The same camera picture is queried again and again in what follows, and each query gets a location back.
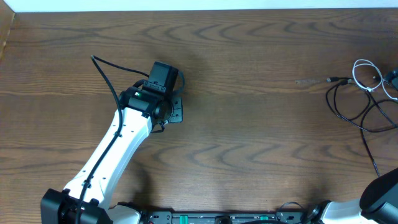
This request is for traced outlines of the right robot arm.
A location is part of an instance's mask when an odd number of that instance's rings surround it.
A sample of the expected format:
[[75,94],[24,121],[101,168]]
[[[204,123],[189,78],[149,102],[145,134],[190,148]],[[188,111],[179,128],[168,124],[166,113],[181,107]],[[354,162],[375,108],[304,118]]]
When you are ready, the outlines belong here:
[[[318,205],[310,207],[305,216],[302,217],[302,223],[397,223],[397,169],[394,169],[384,175],[381,175],[376,161],[366,142],[365,132],[383,133],[397,129],[397,123],[394,122],[380,107],[381,103],[397,103],[397,100],[384,99],[377,101],[370,91],[364,93],[368,99],[367,105],[359,112],[359,115],[353,118],[347,118],[338,111],[336,104],[336,94],[339,87],[344,85],[354,85],[359,88],[362,84],[353,83],[348,77],[331,77],[327,82],[335,82],[326,93],[326,103],[331,112],[342,119],[359,128],[366,152],[376,171],[377,178],[372,181],[357,200],[347,202],[332,202],[326,200]],[[390,124],[387,127],[378,129],[368,129],[364,127],[364,120],[372,109],[377,109],[382,117]]]

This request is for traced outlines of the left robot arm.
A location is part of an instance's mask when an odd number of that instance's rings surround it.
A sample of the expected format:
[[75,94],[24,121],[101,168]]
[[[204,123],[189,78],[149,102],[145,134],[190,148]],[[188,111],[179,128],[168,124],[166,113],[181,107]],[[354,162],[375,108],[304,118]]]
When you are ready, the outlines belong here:
[[183,72],[155,62],[150,74],[120,94],[114,118],[83,168],[61,191],[48,189],[40,202],[42,223],[140,223],[129,205],[110,207],[114,190],[141,143],[165,125],[183,120]]

